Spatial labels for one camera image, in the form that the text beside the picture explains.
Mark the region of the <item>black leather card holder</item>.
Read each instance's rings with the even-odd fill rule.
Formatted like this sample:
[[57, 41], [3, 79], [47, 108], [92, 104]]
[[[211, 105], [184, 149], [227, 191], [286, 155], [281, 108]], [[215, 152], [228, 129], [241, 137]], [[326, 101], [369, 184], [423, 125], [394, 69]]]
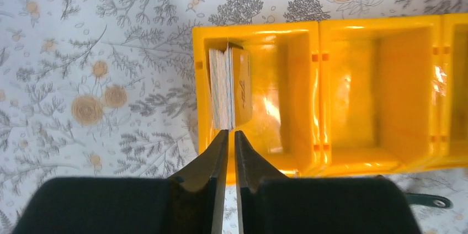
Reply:
[[453, 202], [442, 196], [416, 193], [406, 193], [405, 195], [410, 205], [420, 205], [440, 209], [451, 209], [453, 207]]

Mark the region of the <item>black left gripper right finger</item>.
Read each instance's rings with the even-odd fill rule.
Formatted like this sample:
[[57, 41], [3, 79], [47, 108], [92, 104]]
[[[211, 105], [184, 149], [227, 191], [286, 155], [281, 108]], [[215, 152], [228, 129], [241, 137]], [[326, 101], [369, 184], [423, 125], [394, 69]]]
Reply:
[[289, 178], [235, 132], [240, 233], [420, 233], [406, 196], [383, 178]]

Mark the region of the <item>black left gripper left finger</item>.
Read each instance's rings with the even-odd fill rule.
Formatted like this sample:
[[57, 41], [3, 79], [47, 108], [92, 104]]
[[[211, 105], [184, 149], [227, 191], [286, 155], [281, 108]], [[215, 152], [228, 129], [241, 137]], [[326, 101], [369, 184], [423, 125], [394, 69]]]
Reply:
[[58, 177], [30, 199], [14, 233], [221, 233], [228, 131], [172, 176]]

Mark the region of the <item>orange logo credit card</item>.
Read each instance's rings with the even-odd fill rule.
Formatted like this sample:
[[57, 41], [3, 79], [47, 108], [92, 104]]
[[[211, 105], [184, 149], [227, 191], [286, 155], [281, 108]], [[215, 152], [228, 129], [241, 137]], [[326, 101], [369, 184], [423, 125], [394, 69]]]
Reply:
[[240, 47], [232, 49], [234, 127], [252, 118], [251, 54]]

